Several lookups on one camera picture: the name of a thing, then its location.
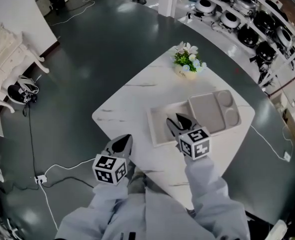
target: baseboard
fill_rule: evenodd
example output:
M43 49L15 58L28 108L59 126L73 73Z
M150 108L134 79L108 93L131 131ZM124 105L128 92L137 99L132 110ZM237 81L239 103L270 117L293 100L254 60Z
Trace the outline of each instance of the baseboard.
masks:
M56 41L54 44L52 44L49 48L47 48L46 49L46 51L45 52L43 52L41 55L40 55L40 57L43 57L43 58L46 58L52 51L54 51L54 49L56 49L58 46L60 45L60 42L59 41ZM33 62L25 71L24 71L24 73L23 73L23 75L28 75L28 74L30 74L31 72L32 72L32 70L35 68L35 67L37 67L37 65L36 65L36 63L35 62ZM5 98L4 98L4 102L8 102L8 100L9 100L9 97L8 96L6 96ZM0 113L1 113L1 111L2 111L2 109L4 108L4 106L0 106Z

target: flower pot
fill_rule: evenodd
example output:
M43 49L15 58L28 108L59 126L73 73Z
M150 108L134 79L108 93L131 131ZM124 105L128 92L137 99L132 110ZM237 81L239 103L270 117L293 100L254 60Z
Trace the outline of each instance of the flower pot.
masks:
M194 80L198 74L197 72L184 71L183 67L178 64L175 65L174 71L179 77L186 78L188 80Z

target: potted plant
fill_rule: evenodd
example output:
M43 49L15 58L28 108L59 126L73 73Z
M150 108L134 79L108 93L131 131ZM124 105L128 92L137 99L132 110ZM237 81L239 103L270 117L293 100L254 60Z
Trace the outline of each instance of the potted plant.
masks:
M174 55L174 71L178 76L193 80L197 77L197 72L207 66L199 59L196 46L191 46L188 42L186 44L181 42L175 49L177 52Z

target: green leaves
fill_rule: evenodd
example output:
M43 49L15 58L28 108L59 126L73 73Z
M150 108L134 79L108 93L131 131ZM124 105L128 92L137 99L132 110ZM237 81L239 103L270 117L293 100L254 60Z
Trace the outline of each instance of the green leaves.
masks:
M193 66L193 61L189 60L189 56L190 56L190 54L186 50L183 53L177 52L174 55L174 59L175 59L174 63L177 65L181 65L181 66L189 65L190 71L197 72L197 69ZM200 61L200 63L202 63L201 60L199 59L198 54L196 55L196 58Z

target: power outlet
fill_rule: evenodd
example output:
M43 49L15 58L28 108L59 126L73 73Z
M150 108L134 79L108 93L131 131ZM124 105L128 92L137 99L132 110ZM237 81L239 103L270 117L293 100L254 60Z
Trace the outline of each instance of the power outlet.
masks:
M289 153L288 152L284 152L284 156L283 156L283 158L287 161L287 162L290 162L290 160L291 160L291 156L289 155Z
M42 174L34 177L34 180L36 184L41 185L43 183L46 183L48 181L48 178L44 174Z

